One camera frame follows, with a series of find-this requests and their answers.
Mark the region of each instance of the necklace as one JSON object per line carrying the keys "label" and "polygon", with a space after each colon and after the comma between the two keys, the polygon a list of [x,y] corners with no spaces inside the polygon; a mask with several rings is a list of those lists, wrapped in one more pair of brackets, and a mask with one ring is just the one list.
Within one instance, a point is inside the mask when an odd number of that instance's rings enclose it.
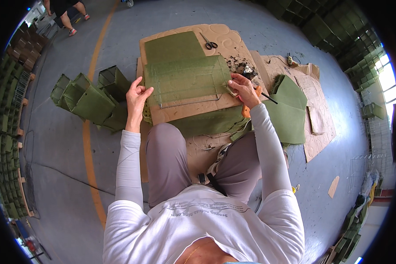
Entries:
{"label": "necklace", "polygon": [[197,247],[194,251],[192,251],[192,252],[189,254],[188,258],[185,260],[185,262],[184,262],[183,264],[186,264],[186,262],[189,260],[189,258],[192,256],[192,254],[195,253],[195,251],[196,251],[197,249],[199,249],[200,247],[205,246],[205,245],[207,245],[208,243],[211,243],[211,242],[213,242],[213,240],[208,241],[208,242],[205,243],[204,245],[201,245],[201,246]]}

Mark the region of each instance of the black shorts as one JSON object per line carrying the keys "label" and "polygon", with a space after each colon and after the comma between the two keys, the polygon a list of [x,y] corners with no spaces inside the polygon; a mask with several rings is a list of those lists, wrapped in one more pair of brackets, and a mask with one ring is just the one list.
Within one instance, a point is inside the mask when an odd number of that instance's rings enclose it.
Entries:
{"label": "black shorts", "polygon": [[50,7],[53,8],[57,17],[61,17],[69,7],[78,3],[79,0],[50,0]]}

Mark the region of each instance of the scissors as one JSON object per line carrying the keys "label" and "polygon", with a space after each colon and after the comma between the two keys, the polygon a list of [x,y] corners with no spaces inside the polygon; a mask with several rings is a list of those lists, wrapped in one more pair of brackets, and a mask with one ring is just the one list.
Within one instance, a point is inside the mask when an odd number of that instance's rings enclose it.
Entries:
{"label": "scissors", "polygon": [[205,44],[205,47],[209,50],[211,50],[212,48],[217,48],[218,45],[214,42],[210,42],[206,37],[204,37],[204,35],[200,32],[201,36],[205,39],[205,41],[207,41],[207,43]]}

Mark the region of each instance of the gray concrete floor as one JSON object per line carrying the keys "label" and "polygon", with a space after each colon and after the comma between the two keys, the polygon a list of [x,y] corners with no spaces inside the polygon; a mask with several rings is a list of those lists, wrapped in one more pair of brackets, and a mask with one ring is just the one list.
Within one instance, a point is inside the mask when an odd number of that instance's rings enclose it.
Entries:
{"label": "gray concrete floor", "polygon": [[[74,27],[68,37],[61,29],[38,62],[37,78],[28,94],[24,120],[24,157],[32,163],[38,214],[29,218],[35,234],[52,261],[44,263],[101,263],[103,228],[92,200],[84,162],[82,121],[55,107],[50,92],[64,73],[74,79],[88,73],[100,31],[114,1],[85,0],[89,21]],[[305,162],[302,145],[288,149],[290,180],[300,184],[296,193],[305,228],[306,253],[311,263],[331,246],[356,194],[348,194],[350,159],[364,154],[368,145],[360,122],[356,97],[336,60],[313,47],[295,26],[275,19],[262,6],[238,0],[136,1],[127,9],[120,3],[104,37],[94,82],[102,69],[117,65],[130,80],[136,76],[138,41],[146,36],[192,24],[226,24],[239,31],[249,50],[261,55],[293,55],[301,63],[320,67],[321,85],[336,128],[336,138],[311,162]],[[114,200],[116,163],[121,132],[111,134],[91,125],[91,149],[100,198],[107,212]],[[334,198],[327,195],[340,176]],[[144,184],[144,198],[148,197]]]}

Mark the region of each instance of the woman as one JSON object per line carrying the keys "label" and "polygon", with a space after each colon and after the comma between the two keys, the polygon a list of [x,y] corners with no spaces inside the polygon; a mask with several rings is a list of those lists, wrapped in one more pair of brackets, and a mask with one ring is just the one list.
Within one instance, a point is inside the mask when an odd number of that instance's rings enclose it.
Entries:
{"label": "woman", "polygon": [[[122,131],[116,172],[116,201],[108,207],[103,262],[222,264],[298,263],[304,254],[304,228],[292,193],[279,138],[251,81],[232,73],[229,86],[250,108],[255,131],[219,153],[217,183],[192,184],[185,139],[171,124],[153,126],[146,155],[148,214],[143,213],[139,169],[139,125],[153,92],[134,81],[126,94],[128,120]],[[246,204],[260,175],[262,209]]]}

